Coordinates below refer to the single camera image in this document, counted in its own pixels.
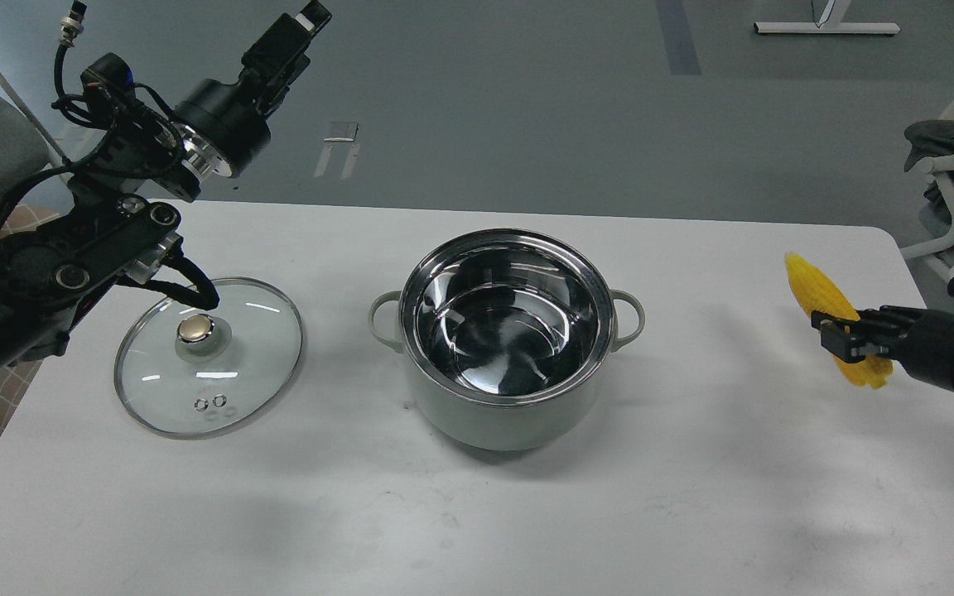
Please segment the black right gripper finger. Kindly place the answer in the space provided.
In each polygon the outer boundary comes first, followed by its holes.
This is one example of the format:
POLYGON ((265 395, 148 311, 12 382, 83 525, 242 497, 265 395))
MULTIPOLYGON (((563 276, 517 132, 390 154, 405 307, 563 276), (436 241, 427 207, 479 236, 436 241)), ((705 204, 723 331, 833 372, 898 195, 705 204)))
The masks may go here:
POLYGON ((867 356, 891 358, 891 344, 900 325, 887 322, 822 322, 821 346, 844 363, 860 363, 867 356))
POLYGON ((902 334, 908 329, 908 316, 896 306, 858 310, 855 315, 831 315, 824 310, 811 313, 811 327, 833 325, 848 334, 902 334))

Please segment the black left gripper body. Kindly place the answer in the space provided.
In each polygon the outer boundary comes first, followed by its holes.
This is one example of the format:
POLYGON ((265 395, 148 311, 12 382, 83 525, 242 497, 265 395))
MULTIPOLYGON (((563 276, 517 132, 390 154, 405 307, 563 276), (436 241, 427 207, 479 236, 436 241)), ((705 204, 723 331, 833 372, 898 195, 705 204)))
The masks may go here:
POLYGON ((220 176, 238 178, 270 141, 267 120, 287 96, 283 80, 264 80, 253 70, 232 84, 201 80, 174 108, 174 120, 219 155, 220 176))

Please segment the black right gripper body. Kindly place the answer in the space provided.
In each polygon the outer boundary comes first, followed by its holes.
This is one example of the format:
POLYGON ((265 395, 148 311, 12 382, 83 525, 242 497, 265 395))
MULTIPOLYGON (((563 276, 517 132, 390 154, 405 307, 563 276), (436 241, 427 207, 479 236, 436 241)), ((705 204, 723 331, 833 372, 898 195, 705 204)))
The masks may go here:
POLYGON ((910 377, 954 392, 954 314, 889 306, 887 315, 898 327, 890 333, 887 358, 910 377))

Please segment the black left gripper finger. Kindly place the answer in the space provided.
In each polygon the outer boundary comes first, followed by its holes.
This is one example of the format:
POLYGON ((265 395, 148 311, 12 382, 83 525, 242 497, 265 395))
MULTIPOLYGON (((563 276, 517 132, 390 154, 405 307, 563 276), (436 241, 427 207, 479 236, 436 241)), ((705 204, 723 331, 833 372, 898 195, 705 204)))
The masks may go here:
POLYGON ((308 1, 299 12, 284 12, 241 59, 241 80, 261 88, 284 88, 295 82, 310 61, 306 51, 332 12, 319 1, 308 1))

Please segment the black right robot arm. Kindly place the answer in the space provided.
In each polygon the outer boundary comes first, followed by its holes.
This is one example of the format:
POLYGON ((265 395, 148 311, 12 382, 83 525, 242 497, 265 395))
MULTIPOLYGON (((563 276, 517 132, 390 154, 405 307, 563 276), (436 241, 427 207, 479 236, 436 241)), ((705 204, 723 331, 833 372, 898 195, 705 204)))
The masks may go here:
MULTIPOLYGON (((954 297, 954 276, 947 283, 954 297)), ((809 316, 821 346, 843 363, 895 361, 918 382, 954 392, 954 314, 883 305, 835 316, 817 308, 809 316)))

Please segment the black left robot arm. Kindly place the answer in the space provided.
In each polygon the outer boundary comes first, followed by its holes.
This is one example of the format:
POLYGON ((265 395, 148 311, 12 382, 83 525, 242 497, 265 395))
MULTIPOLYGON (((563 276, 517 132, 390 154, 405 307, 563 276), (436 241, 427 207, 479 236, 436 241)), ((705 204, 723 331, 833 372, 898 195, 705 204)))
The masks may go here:
POLYGON ((0 199, 0 370, 63 355, 76 325, 116 286, 216 308, 212 281, 181 247, 181 212, 137 190, 151 181, 193 201, 210 175, 238 178, 267 147, 268 119, 332 20, 319 1, 284 12, 243 53, 235 82, 201 80, 170 107, 156 91, 152 104, 141 101, 141 85, 114 53, 84 69, 80 94, 65 92, 65 56, 86 11, 75 1, 61 22, 52 107, 102 138, 0 199))

